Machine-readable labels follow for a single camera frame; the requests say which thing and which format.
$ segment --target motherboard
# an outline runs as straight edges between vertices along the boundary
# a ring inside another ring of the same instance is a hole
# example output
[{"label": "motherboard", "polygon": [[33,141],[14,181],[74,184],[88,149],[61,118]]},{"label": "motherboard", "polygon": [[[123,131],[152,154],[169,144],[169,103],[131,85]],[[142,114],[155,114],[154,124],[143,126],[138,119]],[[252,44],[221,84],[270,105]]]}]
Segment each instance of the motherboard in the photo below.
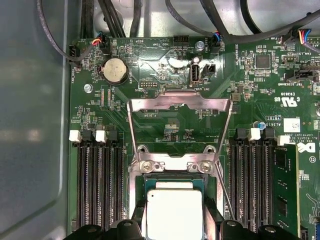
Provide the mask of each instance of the motherboard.
[{"label": "motherboard", "polygon": [[[76,56],[91,41],[81,39],[69,50]],[[320,37],[309,42],[317,46]],[[129,171],[136,148],[179,158],[210,146],[219,153],[230,206],[219,198],[215,177],[208,176],[205,184],[196,177],[192,182],[216,200],[225,219],[231,218],[231,207],[235,219],[253,232],[273,224],[302,239],[316,239],[318,54],[276,37],[230,45],[203,36],[105,37],[84,60],[72,64],[69,232],[87,224],[108,229],[131,217],[130,198],[135,203],[154,179],[134,179],[131,196]],[[172,102],[169,109],[130,112],[131,100],[157,100],[179,91],[230,101],[231,109]]]}]

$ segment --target capacitor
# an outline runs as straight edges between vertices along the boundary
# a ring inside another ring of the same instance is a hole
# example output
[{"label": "capacitor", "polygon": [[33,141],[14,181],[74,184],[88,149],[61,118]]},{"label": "capacitor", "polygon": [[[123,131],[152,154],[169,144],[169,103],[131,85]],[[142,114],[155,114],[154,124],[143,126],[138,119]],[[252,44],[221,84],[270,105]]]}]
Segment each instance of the capacitor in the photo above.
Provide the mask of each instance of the capacitor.
[{"label": "capacitor", "polygon": [[255,121],[253,123],[253,127],[258,128],[262,131],[262,130],[266,129],[267,125],[263,121]]},{"label": "capacitor", "polygon": [[123,84],[129,76],[128,66],[118,57],[108,59],[99,67],[99,72],[110,85],[114,86]]}]

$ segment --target red wire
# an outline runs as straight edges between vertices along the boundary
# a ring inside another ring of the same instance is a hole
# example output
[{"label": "red wire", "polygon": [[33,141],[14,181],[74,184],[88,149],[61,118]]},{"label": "red wire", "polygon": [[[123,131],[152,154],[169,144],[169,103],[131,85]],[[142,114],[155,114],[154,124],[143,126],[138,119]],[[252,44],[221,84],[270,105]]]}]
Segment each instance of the red wire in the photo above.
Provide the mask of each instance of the red wire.
[{"label": "red wire", "polygon": [[302,42],[305,43],[305,31],[301,31]]}]

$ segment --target ram slot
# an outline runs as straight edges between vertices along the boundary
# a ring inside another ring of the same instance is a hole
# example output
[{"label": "ram slot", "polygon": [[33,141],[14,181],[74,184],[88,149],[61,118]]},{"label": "ram slot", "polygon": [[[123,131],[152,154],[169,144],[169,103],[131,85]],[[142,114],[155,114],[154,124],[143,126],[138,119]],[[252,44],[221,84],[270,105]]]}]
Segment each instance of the ram slot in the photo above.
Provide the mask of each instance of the ram slot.
[{"label": "ram slot", "polygon": [[233,139],[230,140],[230,153],[229,153],[229,198],[231,208],[233,211],[236,209],[236,175],[237,175],[237,147]]},{"label": "ram slot", "polygon": [[248,146],[243,144],[243,226],[248,227],[249,208],[248,208],[248,191],[249,191],[249,159]]},{"label": "ram slot", "polygon": [[98,148],[94,146],[93,148],[93,163],[92,163],[92,224],[99,225],[99,219],[101,218],[99,213],[99,195],[100,195],[100,165],[98,157]]},{"label": "ram slot", "polygon": [[254,142],[248,143],[248,229],[256,232],[256,206],[257,206],[257,193],[256,193],[256,148]]},{"label": "ram slot", "polygon": [[242,141],[236,142],[236,218],[243,221],[244,213],[244,145]]},{"label": "ram slot", "polygon": [[109,183],[108,183],[108,207],[109,207],[109,223],[112,225],[112,223],[116,220],[115,219],[115,210],[116,210],[116,187],[117,183],[115,180],[116,176],[116,154],[115,154],[115,148],[112,147],[110,150],[110,161],[109,161]]},{"label": "ram slot", "polygon": [[273,223],[273,178],[272,178],[272,143],[265,141],[263,143],[263,152],[265,158],[265,222]]},{"label": "ram slot", "polygon": [[88,146],[86,148],[86,168],[87,168],[87,184],[86,184],[86,224],[93,224],[94,211],[94,148]]},{"label": "ram slot", "polygon": [[123,162],[123,151],[121,147],[114,149],[115,155],[115,196],[116,196],[116,220],[122,220],[124,218],[124,162]]},{"label": "ram slot", "polygon": [[268,148],[265,146],[265,142],[263,142],[263,146],[261,149],[261,203],[260,203],[260,211],[261,211],[261,225],[268,224]]},{"label": "ram slot", "polygon": [[77,180],[76,180],[76,228],[83,226],[85,220],[85,170],[84,159],[86,155],[86,148],[77,146]]},{"label": "ram slot", "polygon": [[256,202],[255,202],[255,223],[256,223],[256,232],[258,232],[258,228],[261,226],[261,219],[262,219],[262,214],[261,214],[261,192],[265,188],[262,189],[261,185],[261,167],[262,167],[262,160],[261,160],[261,144],[259,141],[255,143],[255,194],[256,194]]},{"label": "ram slot", "polygon": [[110,147],[101,146],[98,150],[100,174],[101,226],[108,230],[110,223]]}]

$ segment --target black cable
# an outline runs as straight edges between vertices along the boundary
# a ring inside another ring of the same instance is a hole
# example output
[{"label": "black cable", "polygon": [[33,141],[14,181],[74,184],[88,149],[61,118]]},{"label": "black cable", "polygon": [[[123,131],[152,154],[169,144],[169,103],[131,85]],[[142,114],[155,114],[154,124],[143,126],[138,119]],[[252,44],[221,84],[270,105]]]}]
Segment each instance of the black cable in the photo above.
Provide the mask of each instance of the black cable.
[{"label": "black cable", "polygon": [[224,41],[228,42],[230,34],[228,33],[213,0],[200,0],[200,3],[212,24],[216,27],[220,35],[223,37]]},{"label": "black cable", "polygon": [[108,25],[108,28],[109,28],[111,36],[113,38],[119,37],[119,35],[117,33],[117,30],[116,30],[116,27],[115,27],[115,24],[112,21],[110,12],[109,12],[109,10],[107,8],[107,4],[106,4],[105,0],[98,0],[98,3],[100,5],[100,7],[101,7],[101,10],[102,10],[102,13],[103,13],[103,16],[104,16],[104,20],[105,20],[106,24]]},{"label": "black cable", "polygon": [[250,31],[253,34],[260,34],[262,31],[257,27],[255,22],[253,21],[250,12],[249,12],[249,7],[248,7],[248,0],[240,0],[240,9],[241,9],[241,14],[243,17],[243,20],[245,21],[245,24],[248,26]]},{"label": "black cable", "polygon": [[130,28],[130,38],[136,38],[138,36],[140,18],[142,11],[141,0],[134,0],[133,3],[133,20]]},{"label": "black cable", "polygon": [[47,21],[45,18],[45,14],[44,14],[44,9],[43,9],[43,5],[42,5],[42,0],[36,0],[36,10],[41,22],[41,26],[44,30],[44,33],[46,35],[46,37],[48,38],[50,44],[54,47],[54,49],[61,54],[62,56],[64,56],[66,59],[72,61],[72,62],[80,62],[81,60],[83,60],[86,56],[88,56],[88,54],[91,52],[91,50],[94,48],[94,46],[91,44],[90,46],[87,47],[87,49],[82,53],[81,56],[79,57],[73,57],[68,55],[67,53],[65,53],[56,43],[56,41],[54,40],[54,38],[52,37],[52,34],[49,30],[49,27],[47,25]]},{"label": "black cable", "polygon": [[85,6],[85,32],[86,38],[94,38],[94,0],[86,0]]},{"label": "black cable", "polygon": [[86,35],[86,5],[87,0],[81,1],[81,22],[80,22],[80,37],[82,39],[87,38]]},{"label": "black cable", "polygon": [[118,13],[117,13],[117,11],[115,9],[114,4],[112,3],[111,0],[105,0],[105,3],[107,5],[107,7],[108,7],[109,13],[110,13],[110,15],[112,17],[115,29],[117,30],[117,32],[119,34],[119,37],[120,38],[125,38],[126,34],[125,34],[125,31],[124,31],[124,28],[122,27],[122,24],[120,22],[120,19],[119,19],[119,16],[118,16]]},{"label": "black cable", "polygon": [[252,34],[252,35],[232,35],[228,33],[224,23],[222,22],[213,0],[200,0],[200,2],[206,14],[210,18],[211,22],[214,24],[216,29],[220,32],[224,41],[228,44],[253,43],[263,39],[285,35],[290,30],[301,28],[304,25],[307,25],[320,17],[320,9],[319,9],[311,13],[310,15],[305,16],[304,18],[301,18],[291,24],[277,28],[275,30],[262,32],[258,34]]},{"label": "black cable", "polygon": [[172,6],[171,4],[171,0],[165,0],[165,5],[166,8],[168,9],[169,13],[171,14],[172,17],[174,17],[175,20],[177,20],[178,23],[184,25],[185,27],[187,27],[188,29],[191,29],[192,31],[207,36],[207,37],[212,37],[213,33],[209,32],[209,31],[205,31],[202,30],[200,28],[198,28],[195,25],[192,25],[191,23],[187,22],[174,8],[174,6]]},{"label": "black cable", "polygon": [[307,49],[310,49],[311,51],[313,51],[313,52],[315,52],[317,54],[320,54],[320,49],[312,46],[308,42],[305,42],[302,46],[305,46]]}]

